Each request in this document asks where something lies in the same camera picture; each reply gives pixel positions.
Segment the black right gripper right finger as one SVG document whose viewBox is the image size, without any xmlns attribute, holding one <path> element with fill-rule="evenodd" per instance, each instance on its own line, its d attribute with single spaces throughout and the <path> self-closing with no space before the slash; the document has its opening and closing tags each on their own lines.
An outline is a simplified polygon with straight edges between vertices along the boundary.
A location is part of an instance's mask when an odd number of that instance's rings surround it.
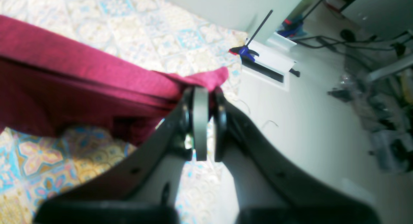
<svg viewBox="0 0 413 224">
<path fill-rule="evenodd" d="M 215 161 L 232 175 L 237 224 L 378 224 L 366 203 L 300 169 L 223 92 L 213 92 Z"/>
</svg>

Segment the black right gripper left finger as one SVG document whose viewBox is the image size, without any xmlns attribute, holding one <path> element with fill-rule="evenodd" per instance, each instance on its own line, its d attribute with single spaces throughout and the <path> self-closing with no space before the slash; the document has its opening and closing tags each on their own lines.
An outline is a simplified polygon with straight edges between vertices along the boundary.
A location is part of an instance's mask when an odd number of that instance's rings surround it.
<svg viewBox="0 0 413 224">
<path fill-rule="evenodd" d="M 46 200 L 35 224 L 178 224 L 185 162 L 207 159 L 208 90 L 185 90 L 138 150 L 105 173 Z"/>
</svg>

